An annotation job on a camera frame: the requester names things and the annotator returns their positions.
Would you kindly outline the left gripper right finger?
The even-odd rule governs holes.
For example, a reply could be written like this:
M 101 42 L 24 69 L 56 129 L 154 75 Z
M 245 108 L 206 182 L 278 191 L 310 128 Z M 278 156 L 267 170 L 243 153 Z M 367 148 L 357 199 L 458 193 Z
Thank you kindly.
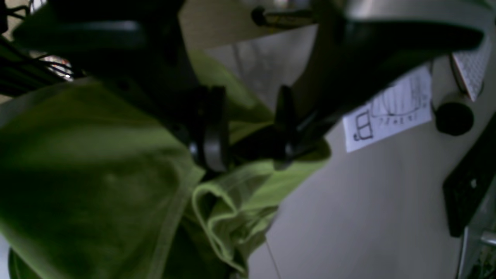
M 433 58 L 479 46 L 483 0 L 310 0 L 318 30 L 308 63 L 277 105 L 274 158 L 313 149 L 339 119 Z

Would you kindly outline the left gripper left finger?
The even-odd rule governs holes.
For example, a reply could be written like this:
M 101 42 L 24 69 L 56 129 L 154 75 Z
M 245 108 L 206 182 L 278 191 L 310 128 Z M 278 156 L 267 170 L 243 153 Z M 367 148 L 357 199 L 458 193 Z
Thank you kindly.
M 179 23 L 183 0 L 48 0 L 15 28 L 20 46 L 68 59 L 158 119 L 195 162 L 229 167 L 225 87 L 200 83 Z

